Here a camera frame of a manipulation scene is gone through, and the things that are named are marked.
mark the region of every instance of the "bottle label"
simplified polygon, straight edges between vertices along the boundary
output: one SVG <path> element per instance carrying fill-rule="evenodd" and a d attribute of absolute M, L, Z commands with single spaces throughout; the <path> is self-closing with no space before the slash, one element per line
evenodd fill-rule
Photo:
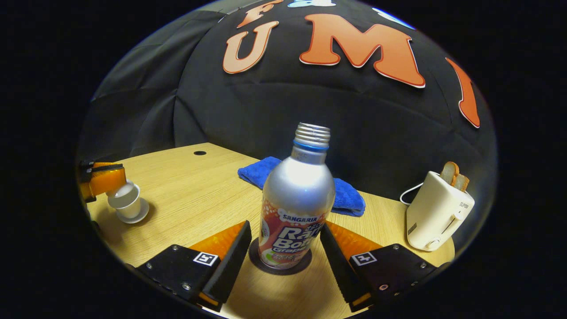
<path fill-rule="evenodd" d="M 326 212 L 300 216 L 262 200 L 259 253 L 262 261 L 277 269 L 299 263 L 325 223 Z"/>

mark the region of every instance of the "orange letter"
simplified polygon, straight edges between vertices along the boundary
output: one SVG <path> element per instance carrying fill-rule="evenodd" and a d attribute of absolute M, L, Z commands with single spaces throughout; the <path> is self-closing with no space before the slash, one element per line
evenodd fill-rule
<path fill-rule="evenodd" d="M 335 65 L 341 58 L 333 52 L 337 41 L 350 63 L 361 68 L 370 56 L 381 48 L 382 58 L 374 63 L 381 75 L 415 87 L 425 87 L 425 79 L 417 70 L 407 34 L 394 28 L 375 24 L 361 33 L 343 17 L 333 14 L 310 14 L 305 20 L 313 22 L 311 46 L 299 56 L 305 64 Z"/>
<path fill-rule="evenodd" d="M 225 58 L 222 61 L 222 67 L 225 72 L 230 74 L 243 72 L 258 63 L 266 51 L 266 45 L 268 45 L 268 38 L 270 38 L 272 28 L 278 24 L 278 21 L 272 21 L 264 23 L 261 26 L 257 26 L 254 29 L 254 32 L 256 33 L 254 46 L 252 47 L 250 54 L 245 58 L 238 58 L 238 50 L 240 49 L 242 39 L 248 34 L 248 31 L 241 32 L 228 39 L 226 41 L 228 46 L 226 47 Z"/>
<path fill-rule="evenodd" d="M 445 60 L 447 60 L 453 69 L 455 69 L 457 78 L 459 78 L 459 84 L 461 85 L 461 94 L 463 98 L 459 101 L 459 110 L 474 127 L 479 128 L 480 119 L 476 112 L 475 93 L 472 91 L 471 79 L 456 63 L 451 61 L 449 58 L 445 58 Z"/>
<path fill-rule="evenodd" d="M 280 3 L 283 1 L 284 0 L 274 0 L 264 5 L 259 5 L 253 9 L 246 11 L 246 17 L 244 17 L 244 20 L 242 20 L 242 22 L 240 22 L 240 24 L 236 28 L 238 29 L 240 27 L 244 27 L 246 24 L 262 18 L 264 15 L 260 14 L 260 12 L 268 12 L 274 7 L 276 3 Z"/>

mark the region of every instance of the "aluminum bottle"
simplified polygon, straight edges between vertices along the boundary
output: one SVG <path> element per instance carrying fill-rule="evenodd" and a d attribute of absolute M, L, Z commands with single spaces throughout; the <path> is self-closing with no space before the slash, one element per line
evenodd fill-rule
<path fill-rule="evenodd" d="M 331 130 L 299 123 L 291 156 L 264 184 L 259 255 L 269 267 L 299 263 L 319 234 L 335 201 L 335 182 L 325 157 Z"/>

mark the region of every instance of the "blue towel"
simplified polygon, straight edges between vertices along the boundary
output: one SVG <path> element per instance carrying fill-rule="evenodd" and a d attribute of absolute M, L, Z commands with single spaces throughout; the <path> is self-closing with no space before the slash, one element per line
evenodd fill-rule
<path fill-rule="evenodd" d="M 262 190 L 268 175 L 280 162 L 275 157 L 266 157 L 259 162 L 239 169 L 238 176 Z M 335 178 L 335 192 L 335 203 L 331 209 L 332 212 L 349 216 L 362 216 L 364 214 L 366 203 L 357 190 L 349 183 Z"/>

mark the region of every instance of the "white cup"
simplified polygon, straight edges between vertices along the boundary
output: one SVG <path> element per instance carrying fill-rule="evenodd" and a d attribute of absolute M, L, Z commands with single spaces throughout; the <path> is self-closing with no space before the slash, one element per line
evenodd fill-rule
<path fill-rule="evenodd" d="M 126 184 L 116 191 L 108 192 L 108 204 L 127 219 L 140 213 L 140 187 L 127 179 Z"/>

